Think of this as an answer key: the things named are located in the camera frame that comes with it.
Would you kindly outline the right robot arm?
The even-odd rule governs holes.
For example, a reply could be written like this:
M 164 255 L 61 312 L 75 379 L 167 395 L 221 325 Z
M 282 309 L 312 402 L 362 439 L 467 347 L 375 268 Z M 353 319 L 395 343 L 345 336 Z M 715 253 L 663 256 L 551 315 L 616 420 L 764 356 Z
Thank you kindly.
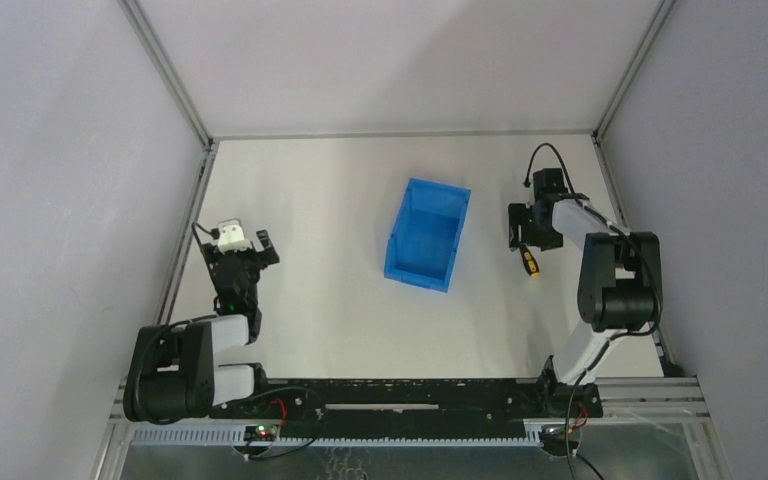
M 511 203 L 508 241 L 530 277 L 539 275 L 533 249 L 566 241 L 581 252 L 576 305 L 580 317 L 563 348 L 551 355 L 525 390 L 525 409 L 546 417 L 572 416 L 595 391 L 603 360 L 625 338 L 649 335 L 663 311 L 660 241 L 609 220 L 579 194 L 544 194 L 534 204 Z

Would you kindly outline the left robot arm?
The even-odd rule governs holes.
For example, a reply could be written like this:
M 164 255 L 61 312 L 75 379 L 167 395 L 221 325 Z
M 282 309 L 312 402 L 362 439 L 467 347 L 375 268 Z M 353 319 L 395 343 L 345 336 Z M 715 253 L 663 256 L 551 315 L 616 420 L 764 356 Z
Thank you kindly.
M 214 312 L 139 330 L 123 394 L 124 414 L 132 422 L 168 425 L 201 418 L 256 391 L 258 365 L 222 364 L 218 356 L 258 339 L 258 283 L 280 257 L 265 230 L 257 233 L 258 246 L 235 221 L 218 225 L 211 235 L 198 248 L 215 290 Z

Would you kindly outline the yellow black screwdriver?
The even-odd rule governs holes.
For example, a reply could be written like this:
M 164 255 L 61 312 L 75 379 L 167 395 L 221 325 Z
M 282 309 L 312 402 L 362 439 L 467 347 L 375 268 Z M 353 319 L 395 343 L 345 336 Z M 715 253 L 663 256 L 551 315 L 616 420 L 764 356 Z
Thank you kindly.
M 527 274 L 531 278 L 537 278 L 540 275 L 539 264 L 537 263 L 534 255 L 526 244 L 520 244 L 519 247 L 520 258 L 523 263 Z

